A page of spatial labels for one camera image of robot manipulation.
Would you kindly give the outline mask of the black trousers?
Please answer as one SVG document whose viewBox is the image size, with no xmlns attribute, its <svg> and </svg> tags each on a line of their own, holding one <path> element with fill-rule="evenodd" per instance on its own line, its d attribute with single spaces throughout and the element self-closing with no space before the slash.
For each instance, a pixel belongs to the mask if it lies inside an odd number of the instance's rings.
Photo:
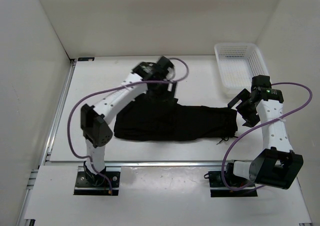
<svg viewBox="0 0 320 226">
<path fill-rule="evenodd" d="M 142 93 L 116 116 L 114 136 L 128 141 L 190 142 L 233 138 L 237 111 L 228 107 L 180 105 L 152 101 Z"/>
</svg>

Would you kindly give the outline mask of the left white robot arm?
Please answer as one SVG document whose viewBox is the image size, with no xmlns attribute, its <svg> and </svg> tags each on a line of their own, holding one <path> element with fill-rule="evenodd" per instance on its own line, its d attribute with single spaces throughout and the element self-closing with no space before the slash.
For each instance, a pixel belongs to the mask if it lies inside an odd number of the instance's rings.
<svg viewBox="0 0 320 226">
<path fill-rule="evenodd" d="M 86 143 L 86 153 L 90 158 L 84 163 L 86 179 L 93 186 L 100 186 L 105 180 L 105 145 L 112 139 L 109 124 L 113 118 L 131 101 L 144 92 L 160 93 L 164 84 L 142 83 L 142 81 L 167 81 L 174 70 L 172 62 L 161 56 L 156 63 L 141 62 L 132 69 L 121 83 L 124 88 L 109 94 L 99 102 L 80 110 L 80 127 Z"/>
</svg>

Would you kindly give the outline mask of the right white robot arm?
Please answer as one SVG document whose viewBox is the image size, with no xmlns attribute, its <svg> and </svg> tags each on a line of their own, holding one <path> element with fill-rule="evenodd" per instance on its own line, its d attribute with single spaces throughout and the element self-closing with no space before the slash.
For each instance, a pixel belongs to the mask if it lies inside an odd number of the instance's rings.
<svg viewBox="0 0 320 226">
<path fill-rule="evenodd" d="M 302 155 L 294 153 L 284 122 L 283 94 L 272 88 L 270 77 L 252 78 L 251 89 L 243 89 L 228 103 L 245 120 L 252 132 L 262 130 L 262 152 L 253 161 L 226 163 L 221 166 L 221 179 L 232 191 L 259 184 L 287 190 L 304 164 Z"/>
</svg>

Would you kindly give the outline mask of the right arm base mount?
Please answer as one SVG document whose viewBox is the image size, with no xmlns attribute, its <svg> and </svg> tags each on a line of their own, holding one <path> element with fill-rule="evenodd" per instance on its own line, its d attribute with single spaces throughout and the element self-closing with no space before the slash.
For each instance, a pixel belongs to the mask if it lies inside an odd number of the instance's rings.
<svg viewBox="0 0 320 226">
<path fill-rule="evenodd" d="M 240 188 L 250 182 L 245 178 L 232 175 L 226 166 L 224 168 L 224 176 L 227 184 L 234 188 Z M 209 182 L 211 198 L 247 198 L 258 196 L 254 183 L 239 191 L 227 188 L 222 180 L 221 165 L 210 166 L 208 172 L 203 177 Z"/>
</svg>

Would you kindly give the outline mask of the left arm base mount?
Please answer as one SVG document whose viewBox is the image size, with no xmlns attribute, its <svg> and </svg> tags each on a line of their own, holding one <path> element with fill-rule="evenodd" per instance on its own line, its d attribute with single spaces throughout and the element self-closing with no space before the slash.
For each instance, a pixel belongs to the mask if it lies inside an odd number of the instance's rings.
<svg viewBox="0 0 320 226">
<path fill-rule="evenodd" d="M 78 167 L 76 180 L 74 184 L 73 194 L 76 196 L 118 196 L 120 189 L 120 171 L 106 171 L 105 175 L 111 182 L 111 188 L 109 182 L 105 178 L 98 177 L 97 183 L 86 175 L 82 166 Z"/>
</svg>

